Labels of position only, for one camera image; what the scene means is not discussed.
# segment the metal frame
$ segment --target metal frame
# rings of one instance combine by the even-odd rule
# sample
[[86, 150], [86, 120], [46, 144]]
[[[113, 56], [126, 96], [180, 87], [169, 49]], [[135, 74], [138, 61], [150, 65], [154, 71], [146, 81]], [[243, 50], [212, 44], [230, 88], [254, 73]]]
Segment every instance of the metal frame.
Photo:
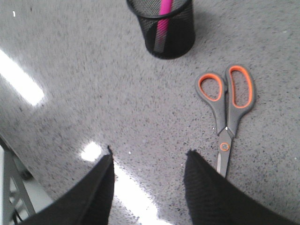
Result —
[[28, 196], [23, 180], [15, 165], [13, 154], [8, 146], [0, 139], [0, 145], [3, 148], [1, 166], [1, 177], [3, 178], [2, 199], [1, 199], [1, 221], [2, 225], [13, 224], [13, 215], [15, 211], [19, 214], [26, 210], [28, 217], [36, 214], [31, 200]]

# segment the orange scissor handle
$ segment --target orange scissor handle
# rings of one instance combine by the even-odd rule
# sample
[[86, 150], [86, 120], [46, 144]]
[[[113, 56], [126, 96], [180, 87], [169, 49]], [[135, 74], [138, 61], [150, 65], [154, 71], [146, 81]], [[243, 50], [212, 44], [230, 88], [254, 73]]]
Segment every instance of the orange scissor handle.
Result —
[[[233, 80], [233, 71], [241, 72], [248, 85], [248, 102], [245, 105], [239, 106], [235, 101], [235, 89], [234, 89], [234, 80]], [[225, 73], [228, 92], [229, 92], [229, 106], [228, 106], [228, 115], [227, 115], [227, 126], [235, 137], [237, 134], [238, 124], [241, 117], [248, 113], [254, 106], [255, 103], [255, 86], [250, 72], [241, 65], [230, 65]]]
[[[213, 79], [217, 81], [219, 86], [219, 94], [217, 98], [209, 97], [201, 87], [201, 84], [206, 79]], [[225, 85], [223, 78], [213, 72], [203, 73], [197, 77], [195, 81], [195, 88], [198, 95], [211, 106], [216, 119], [217, 134], [219, 135], [220, 132], [226, 127], [225, 93], [227, 86]]]

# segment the scissor blade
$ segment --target scissor blade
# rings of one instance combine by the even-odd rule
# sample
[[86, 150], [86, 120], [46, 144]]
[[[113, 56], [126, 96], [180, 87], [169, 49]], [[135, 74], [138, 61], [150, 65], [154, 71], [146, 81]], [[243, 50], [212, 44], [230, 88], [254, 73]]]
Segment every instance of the scissor blade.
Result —
[[217, 157], [217, 172], [226, 177], [228, 161], [230, 156], [232, 138], [226, 129], [219, 135], [219, 149]]
[[217, 154], [217, 172], [221, 172], [221, 155], [220, 153]]

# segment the pink pen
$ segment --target pink pen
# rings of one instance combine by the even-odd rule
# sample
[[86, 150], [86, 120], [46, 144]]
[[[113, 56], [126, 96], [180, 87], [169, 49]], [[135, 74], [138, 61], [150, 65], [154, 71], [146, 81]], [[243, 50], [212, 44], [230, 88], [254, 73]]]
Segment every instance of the pink pen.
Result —
[[[162, 0], [160, 6], [160, 15], [165, 15], [171, 12], [173, 0]], [[168, 31], [169, 19], [162, 19], [157, 23], [156, 38], [154, 51], [162, 53], [165, 48], [165, 40]]]

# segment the scissors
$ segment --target scissors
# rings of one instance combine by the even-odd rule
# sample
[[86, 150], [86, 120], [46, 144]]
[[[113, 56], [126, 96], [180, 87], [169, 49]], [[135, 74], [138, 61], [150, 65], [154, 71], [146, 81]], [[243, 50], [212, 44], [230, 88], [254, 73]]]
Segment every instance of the scissors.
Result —
[[[233, 71], [241, 72], [248, 86], [248, 102], [239, 106], [236, 104], [235, 89], [233, 80]], [[241, 65], [230, 65], [225, 72], [227, 85], [223, 78], [213, 72], [206, 72], [198, 76], [195, 82], [195, 88], [198, 95], [208, 103], [214, 113], [217, 135], [219, 136], [219, 148], [217, 158], [217, 172], [223, 177], [226, 177], [231, 144], [236, 137], [239, 121], [243, 115], [248, 113], [255, 103], [255, 86], [249, 71]], [[209, 97], [202, 89], [201, 84], [206, 79], [217, 81], [219, 86], [219, 94], [217, 98]], [[229, 94], [228, 106], [226, 106], [226, 93]]]

